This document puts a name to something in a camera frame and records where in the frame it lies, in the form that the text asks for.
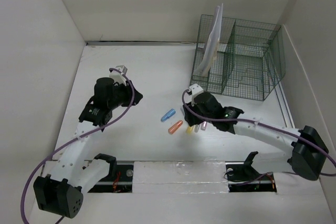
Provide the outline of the clear purple-zip document pouch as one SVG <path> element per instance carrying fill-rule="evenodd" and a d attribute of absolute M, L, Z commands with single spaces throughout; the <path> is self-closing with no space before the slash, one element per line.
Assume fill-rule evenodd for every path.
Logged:
<path fill-rule="evenodd" d="M 221 27 L 222 27 L 222 15 L 223 15 L 223 3 L 221 5 L 216 6 L 215 13 L 212 18 L 212 25 L 211 30 L 209 32 L 208 38 L 206 40 L 205 46 L 204 46 L 204 55 L 212 54 L 215 50 L 218 50 L 219 41 L 221 37 Z M 198 65 L 198 67 L 194 70 L 194 75 L 201 76 L 202 71 L 202 61 Z"/>

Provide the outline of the orange capsule marker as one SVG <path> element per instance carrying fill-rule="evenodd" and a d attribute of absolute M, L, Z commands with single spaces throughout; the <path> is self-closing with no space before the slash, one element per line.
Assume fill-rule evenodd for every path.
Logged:
<path fill-rule="evenodd" d="M 168 133 L 169 134 L 174 134 L 181 126 L 183 125 L 183 121 L 179 120 L 175 124 L 173 124 L 169 129 Z"/>

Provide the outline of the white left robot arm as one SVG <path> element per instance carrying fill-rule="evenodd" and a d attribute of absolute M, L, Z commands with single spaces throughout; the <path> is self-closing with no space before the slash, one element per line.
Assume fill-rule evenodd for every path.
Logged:
<path fill-rule="evenodd" d="M 129 110 L 143 98 L 131 80 L 124 74 L 99 78 L 94 85 L 94 95 L 79 116 L 73 140 L 61 146 L 62 157 L 45 177 L 38 176 L 33 189 L 40 210 L 66 218 L 74 218 L 84 195 L 101 179 L 112 180 L 117 175 L 114 156 L 97 154 L 83 167 L 85 159 L 97 137 L 104 129 L 117 122 L 112 112 L 118 107 Z"/>

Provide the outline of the blue capsule marker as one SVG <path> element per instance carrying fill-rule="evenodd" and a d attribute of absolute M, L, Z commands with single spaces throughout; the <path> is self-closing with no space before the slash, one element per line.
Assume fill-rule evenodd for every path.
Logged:
<path fill-rule="evenodd" d="M 175 115 L 175 113 L 176 111 L 174 109 L 170 109 L 161 117 L 161 122 L 165 122 L 166 120 L 170 119 L 172 116 Z"/>

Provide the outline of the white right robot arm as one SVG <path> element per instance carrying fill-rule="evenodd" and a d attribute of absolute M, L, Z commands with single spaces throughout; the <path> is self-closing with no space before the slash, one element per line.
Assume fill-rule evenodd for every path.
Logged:
<path fill-rule="evenodd" d="M 248 117 L 233 106 L 222 106 L 217 99 L 203 90 L 185 90 L 190 102 L 182 98 L 184 119 L 189 126 L 207 122 L 215 129 L 231 135 L 244 136 L 280 150 L 280 154 L 253 150 L 244 160 L 236 160 L 228 179 L 246 182 L 268 172 L 284 172 L 315 181 L 323 175 L 322 169 L 329 151 L 318 131 L 305 126 L 302 129 L 269 125 L 261 118 Z"/>

